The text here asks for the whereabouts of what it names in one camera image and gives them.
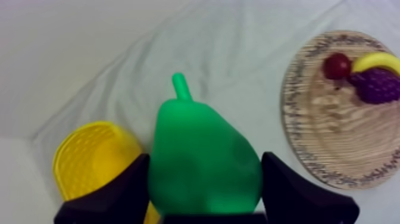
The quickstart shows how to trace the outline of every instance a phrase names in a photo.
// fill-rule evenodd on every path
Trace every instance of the round wooden tray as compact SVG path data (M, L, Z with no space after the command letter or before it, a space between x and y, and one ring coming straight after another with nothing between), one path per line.
M399 102L361 102L350 84L324 78L334 52L351 60L390 52L363 33L333 31L309 41L295 56L282 88L283 125L302 164L320 181L342 189L371 188L389 179L400 159Z

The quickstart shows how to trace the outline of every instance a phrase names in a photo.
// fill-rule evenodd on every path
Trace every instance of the white cloth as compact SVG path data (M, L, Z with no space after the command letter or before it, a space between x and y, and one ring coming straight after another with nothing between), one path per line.
M87 122L111 120L151 149L158 108L175 97L171 75L180 71L194 100L216 109L247 137L258 155L272 151L311 182L353 196L361 207L357 223L399 223L400 173L368 190L340 191L323 185L295 157L280 119L283 77L304 43L329 30L356 30L400 54L399 4L396 0L192 4L132 45L34 136L32 153L47 177L48 189L60 201L52 179L52 157L60 142Z

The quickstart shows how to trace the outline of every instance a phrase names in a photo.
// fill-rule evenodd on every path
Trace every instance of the yellow basket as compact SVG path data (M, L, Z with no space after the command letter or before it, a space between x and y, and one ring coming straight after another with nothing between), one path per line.
M53 173L64 201L89 194L117 177L140 154L136 138L111 122L93 122L71 133L58 147ZM160 219L152 203L145 224Z

